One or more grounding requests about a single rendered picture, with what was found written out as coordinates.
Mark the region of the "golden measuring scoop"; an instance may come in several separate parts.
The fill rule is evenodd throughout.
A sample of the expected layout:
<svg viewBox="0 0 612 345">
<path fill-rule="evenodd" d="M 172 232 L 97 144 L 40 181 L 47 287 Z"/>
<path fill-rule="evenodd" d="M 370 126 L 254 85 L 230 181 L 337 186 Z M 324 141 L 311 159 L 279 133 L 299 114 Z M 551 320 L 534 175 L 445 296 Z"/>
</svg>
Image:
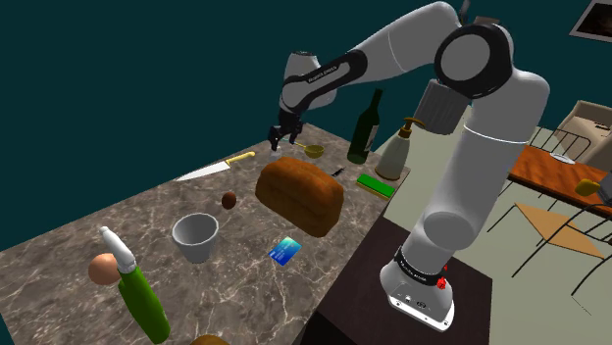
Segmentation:
<svg viewBox="0 0 612 345">
<path fill-rule="evenodd" d="M 298 143 L 297 141 L 295 141 L 294 144 L 300 146 L 303 149 L 306 156 L 311 159 L 318 159 L 322 157 L 325 152 L 325 148 L 321 145 L 304 145 L 304 144 Z"/>
</svg>

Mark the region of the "pale pink egg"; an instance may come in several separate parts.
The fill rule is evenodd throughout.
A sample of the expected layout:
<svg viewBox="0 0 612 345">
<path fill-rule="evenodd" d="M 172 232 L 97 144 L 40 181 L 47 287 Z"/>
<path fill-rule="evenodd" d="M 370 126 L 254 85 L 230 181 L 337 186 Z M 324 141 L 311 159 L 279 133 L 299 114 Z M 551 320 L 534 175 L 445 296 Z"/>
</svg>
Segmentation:
<svg viewBox="0 0 612 345">
<path fill-rule="evenodd" d="M 121 279 L 117 261 L 112 253 L 97 255 L 88 266 L 90 280 L 98 285 L 110 285 Z"/>
</svg>

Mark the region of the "dark green wine bottle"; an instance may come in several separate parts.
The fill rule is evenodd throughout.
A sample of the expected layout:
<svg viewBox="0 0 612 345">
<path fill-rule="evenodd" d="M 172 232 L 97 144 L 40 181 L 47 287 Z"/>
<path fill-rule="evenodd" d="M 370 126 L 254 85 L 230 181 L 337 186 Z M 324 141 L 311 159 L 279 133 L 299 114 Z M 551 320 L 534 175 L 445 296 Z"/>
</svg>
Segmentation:
<svg viewBox="0 0 612 345">
<path fill-rule="evenodd" d="M 355 126 L 347 160 L 356 165 L 363 165 L 371 151 L 375 136 L 380 125 L 378 112 L 383 95 L 382 89 L 376 89 L 369 107 L 361 114 Z"/>
</svg>

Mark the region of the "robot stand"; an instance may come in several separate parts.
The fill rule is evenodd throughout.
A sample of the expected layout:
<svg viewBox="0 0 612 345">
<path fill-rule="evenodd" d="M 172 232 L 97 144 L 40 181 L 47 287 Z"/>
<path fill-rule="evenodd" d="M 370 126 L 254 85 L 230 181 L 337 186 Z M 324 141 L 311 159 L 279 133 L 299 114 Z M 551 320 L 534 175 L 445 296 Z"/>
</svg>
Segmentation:
<svg viewBox="0 0 612 345">
<path fill-rule="evenodd" d="M 445 331 L 403 312 L 420 308 L 416 299 L 387 297 L 380 271 L 408 235 L 379 217 L 292 345 L 489 345 L 492 279 L 455 258 L 444 274 L 455 306 Z"/>
</svg>

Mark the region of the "brown bread loaf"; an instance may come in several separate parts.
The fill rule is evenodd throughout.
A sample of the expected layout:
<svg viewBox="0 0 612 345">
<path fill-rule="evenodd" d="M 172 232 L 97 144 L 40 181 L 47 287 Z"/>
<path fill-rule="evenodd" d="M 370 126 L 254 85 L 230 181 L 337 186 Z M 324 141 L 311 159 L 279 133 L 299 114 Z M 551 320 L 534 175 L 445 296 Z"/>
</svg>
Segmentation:
<svg viewBox="0 0 612 345">
<path fill-rule="evenodd" d="M 325 237 L 336 225 L 343 193 L 329 174 L 291 157 L 267 164 L 255 188 L 263 205 L 313 237 Z"/>
</svg>

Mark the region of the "yellow handled kitchen knife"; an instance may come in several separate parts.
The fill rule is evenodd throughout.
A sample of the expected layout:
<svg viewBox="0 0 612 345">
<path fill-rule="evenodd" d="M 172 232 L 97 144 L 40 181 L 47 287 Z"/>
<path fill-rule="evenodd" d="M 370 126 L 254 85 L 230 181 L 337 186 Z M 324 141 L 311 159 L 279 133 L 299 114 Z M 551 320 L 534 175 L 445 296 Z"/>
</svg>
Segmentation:
<svg viewBox="0 0 612 345">
<path fill-rule="evenodd" d="M 255 152 L 254 151 L 246 152 L 246 153 L 243 153 L 241 155 L 234 156 L 234 157 L 231 157 L 229 159 L 220 161 L 220 162 L 215 163 L 213 165 L 209 165 L 207 167 L 198 169 L 196 171 L 189 172 L 189 173 L 187 173 L 187 174 L 185 174 L 185 175 L 183 175 L 181 177 L 178 177 L 177 181 L 191 180 L 191 179 L 202 177 L 202 176 L 205 176 L 205 175 L 223 172 L 225 170 L 229 170 L 230 169 L 230 165 L 232 163 L 240 161 L 240 160 L 243 160 L 243 159 L 246 159 L 246 158 L 254 157 L 254 156 L 255 156 Z"/>
</svg>

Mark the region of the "yellow object on table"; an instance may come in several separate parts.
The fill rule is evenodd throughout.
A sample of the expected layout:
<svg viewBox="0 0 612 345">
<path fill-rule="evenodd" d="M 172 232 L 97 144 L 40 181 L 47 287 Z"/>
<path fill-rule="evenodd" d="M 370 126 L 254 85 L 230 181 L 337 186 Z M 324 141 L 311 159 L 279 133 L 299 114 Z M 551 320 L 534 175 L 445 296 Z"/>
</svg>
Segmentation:
<svg viewBox="0 0 612 345">
<path fill-rule="evenodd" d="M 600 188 L 600 184 L 593 180 L 583 178 L 575 187 L 575 192 L 581 196 L 587 197 L 596 193 Z"/>
</svg>

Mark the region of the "orange wooden dining table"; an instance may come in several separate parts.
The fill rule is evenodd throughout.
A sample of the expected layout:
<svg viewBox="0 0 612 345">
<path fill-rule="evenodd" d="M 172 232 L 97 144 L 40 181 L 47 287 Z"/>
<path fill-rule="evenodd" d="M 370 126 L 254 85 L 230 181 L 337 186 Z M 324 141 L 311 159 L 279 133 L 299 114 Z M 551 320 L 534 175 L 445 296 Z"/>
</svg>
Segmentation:
<svg viewBox="0 0 612 345">
<path fill-rule="evenodd" d="M 579 209 L 596 204 L 588 211 L 606 219 L 612 215 L 612 209 L 600 206 L 601 200 L 597 195 L 581 196 L 575 192 L 582 179 L 598 182 L 606 175 L 607 172 L 582 163 L 562 163 L 549 152 L 527 145 L 507 179 Z"/>
</svg>

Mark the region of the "blue card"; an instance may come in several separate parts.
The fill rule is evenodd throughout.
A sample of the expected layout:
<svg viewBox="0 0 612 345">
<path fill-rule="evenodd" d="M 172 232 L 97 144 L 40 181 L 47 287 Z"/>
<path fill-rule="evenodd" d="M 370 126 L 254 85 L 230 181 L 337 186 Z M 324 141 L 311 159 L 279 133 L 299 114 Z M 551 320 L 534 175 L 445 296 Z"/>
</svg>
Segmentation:
<svg viewBox="0 0 612 345">
<path fill-rule="evenodd" d="M 301 248 L 302 246 L 298 242 L 286 237 L 269 252 L 269 257 L 280 266 L 284 266 Z"/>
</svg>

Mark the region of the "wall picture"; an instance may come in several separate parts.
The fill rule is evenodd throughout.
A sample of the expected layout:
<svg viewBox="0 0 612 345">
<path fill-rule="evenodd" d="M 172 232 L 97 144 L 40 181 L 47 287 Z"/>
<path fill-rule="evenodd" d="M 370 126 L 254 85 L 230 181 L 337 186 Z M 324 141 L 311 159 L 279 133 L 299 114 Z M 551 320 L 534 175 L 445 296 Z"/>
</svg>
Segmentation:
<svg viewBox="0 0 612 345">
<path fill-rule="evenodd" d="M 569 35 L 612 43 L 612 0 L 591 0 Z"/>
</svg>

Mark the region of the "green spray bottle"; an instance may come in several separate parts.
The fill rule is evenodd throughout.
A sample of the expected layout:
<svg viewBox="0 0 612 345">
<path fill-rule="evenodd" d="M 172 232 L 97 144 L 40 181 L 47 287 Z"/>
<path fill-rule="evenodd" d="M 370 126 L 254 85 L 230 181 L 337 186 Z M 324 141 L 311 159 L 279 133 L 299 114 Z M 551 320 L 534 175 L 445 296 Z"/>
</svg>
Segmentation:
<svg viewBox="0 0 612 345">
<path fill-rule="evenodd" d="M 98 231 L 116 259 L 121 277 L 118 288 L 130 314 L 153 344 L 162 344 L 169 338 L 171 327 L 157 295 L 123 240 L 108 226 Z"/>
</svg>

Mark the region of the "green and yellow sponge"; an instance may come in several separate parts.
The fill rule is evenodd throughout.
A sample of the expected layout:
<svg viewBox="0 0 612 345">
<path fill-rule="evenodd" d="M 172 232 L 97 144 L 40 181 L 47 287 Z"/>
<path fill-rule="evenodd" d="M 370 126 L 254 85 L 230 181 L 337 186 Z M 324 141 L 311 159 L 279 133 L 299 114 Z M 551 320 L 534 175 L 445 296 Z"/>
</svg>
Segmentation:
<svg viewBox="0 0 612 345">
<path fill-rule="evenodd" d="M 367 174 L 361 174 L 357 178 L 356 184 L 366 191 L 383 198 L 384 200 L 389 200 L 395 192 L 394 187 L 385 184 Z"/>
</svg>

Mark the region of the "grey cup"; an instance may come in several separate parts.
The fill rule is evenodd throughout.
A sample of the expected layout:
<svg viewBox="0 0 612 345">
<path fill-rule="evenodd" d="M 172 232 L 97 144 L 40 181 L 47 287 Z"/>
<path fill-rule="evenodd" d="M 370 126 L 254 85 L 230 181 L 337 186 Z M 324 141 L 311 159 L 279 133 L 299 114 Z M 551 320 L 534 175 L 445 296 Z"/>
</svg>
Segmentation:
<svg viewBox="0 0 612 345">
<path fill-rule="evenodd" d="M 172 228 L 172 238 L 192 264 L 206 262 L 219 232 L 218 221 L 209 214 L 194 213 L 182 217 Z"/>
</svg>

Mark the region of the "brown round object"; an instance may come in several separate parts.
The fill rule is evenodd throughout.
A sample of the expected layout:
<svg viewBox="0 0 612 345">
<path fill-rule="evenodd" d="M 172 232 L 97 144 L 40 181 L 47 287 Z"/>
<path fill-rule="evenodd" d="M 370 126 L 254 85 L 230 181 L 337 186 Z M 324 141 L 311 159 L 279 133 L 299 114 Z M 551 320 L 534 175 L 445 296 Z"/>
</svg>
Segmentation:
<svg viewBox="0 0 612 345">
<path fill-rule="evenodd" d="M 227 341 L 213 334 L 204 334 L 194 339 L 189 345 L 229 345 Z"/>
</svg>

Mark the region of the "white soap dispenser bottle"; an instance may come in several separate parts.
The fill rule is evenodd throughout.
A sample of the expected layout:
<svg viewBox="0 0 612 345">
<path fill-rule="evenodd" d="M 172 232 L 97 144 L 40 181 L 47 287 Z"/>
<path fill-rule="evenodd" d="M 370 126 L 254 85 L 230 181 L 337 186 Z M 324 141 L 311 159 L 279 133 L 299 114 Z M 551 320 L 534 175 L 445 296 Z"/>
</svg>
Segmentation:
<svg viewBox="0 0 612 345">
<path fill-rule="evenodd" d="M 375 172 L 383 179 L 397 180 L 401 177 L 409 153 L 412 124 L 425 126 L 422 121 L 415 118 L 405 118 L 404 121 L 405 124 L 391 137 L 375 167 Z"/>
</svg>

